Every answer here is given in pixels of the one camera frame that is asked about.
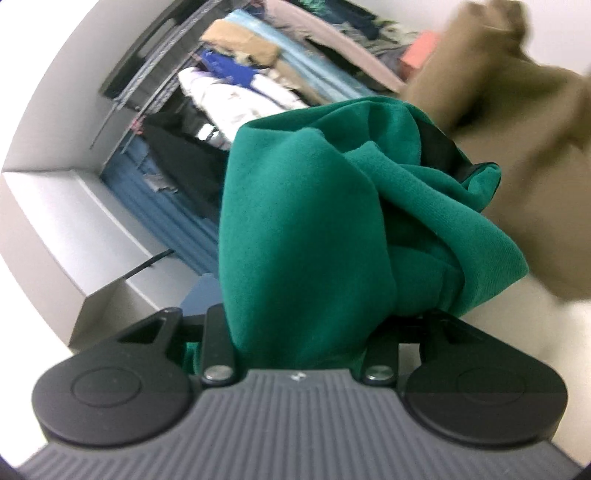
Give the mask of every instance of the blue clothing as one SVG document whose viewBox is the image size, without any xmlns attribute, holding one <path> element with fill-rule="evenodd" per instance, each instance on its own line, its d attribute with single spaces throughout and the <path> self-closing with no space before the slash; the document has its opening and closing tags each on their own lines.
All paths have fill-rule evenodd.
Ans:
<svg viewBox="0 0 591 480">
<path fill-rule="evenodd" d="M 211 273 L 205 273 L 181 303 L 183 315 L 203 315 L 209 307 L 222 303 L 220 282 Z"/>
<path fill-rule="evenodd" d="M 282 50 L 281 58 L 289 63 L 311 88 L 327 100 L 341 102 L 375 95 L 375 92 L 331 62 L 312 54 L 302 45 L 245 11 L 234 10 L 225 20 L 241 25 L 278 45 Z"/>
<path fill-rule="evenodd" d="M 252 78 L 258 73 L 252 67 L 239 65 L 232 58 L 204 48 L 201 60 L 216 77 L 226 79 L 232 85 L 249 88 Z"/>
</svg>

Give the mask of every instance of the tan folded cloth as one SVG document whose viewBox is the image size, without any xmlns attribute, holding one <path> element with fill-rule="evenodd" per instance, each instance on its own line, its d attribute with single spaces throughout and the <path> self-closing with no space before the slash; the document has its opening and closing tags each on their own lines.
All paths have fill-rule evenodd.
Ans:
<svg viewBox="0 0 591 480">
<path fill-rule="evenodd" d="M 280 48 L 259 37 L 241 25 L 216 20 L 201 36 L 201 40 L 233 52 L 243 52 L 260 65 L 271 66 L 277 60 Z"/>
<path fill-rule="evenodd" d="M 265 0 L 265 9 L 277 20 L 305 31 L 316 43 L 337 51 L 392 92 L 397 93 L 404 86 L 386 65 L 321 18 L 285 0 Z"/>
<path fill-rule="evenodd" d="M 521 51 L 519 2 L 466 3 L 402 99 L 503 172 L 484 214 L 564 299 L 591 297 L 591 84 Z"/>
</svg>

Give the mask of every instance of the clothing rack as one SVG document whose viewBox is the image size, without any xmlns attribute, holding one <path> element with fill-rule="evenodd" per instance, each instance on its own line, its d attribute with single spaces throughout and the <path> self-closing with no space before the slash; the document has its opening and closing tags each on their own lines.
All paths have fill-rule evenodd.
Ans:
<svg viewBox="0 0 591 480">
<path fill-rule="evenodd" d="M 133 78 L 113 100 L 113 105 L 101 123 L 98 132 L 90 144 L 93 148 L 115 112 L 124 106 L 136 112 L 130 127 L 115 145 L 116 151 L 128 136 L 131 125 L 145 114 L 158 112 L 178 88 L 176 74 L 183 68 L 197 64 L 194 52 L 200 48 L 200 37 L 208 26 L 218 18 L 223 18 L 232 10 L 244 7 L 245 0 L 207 0 L 181 25 L 172 28 L 160 43 L 154 47 L 144 64 Z"/>
</svg>

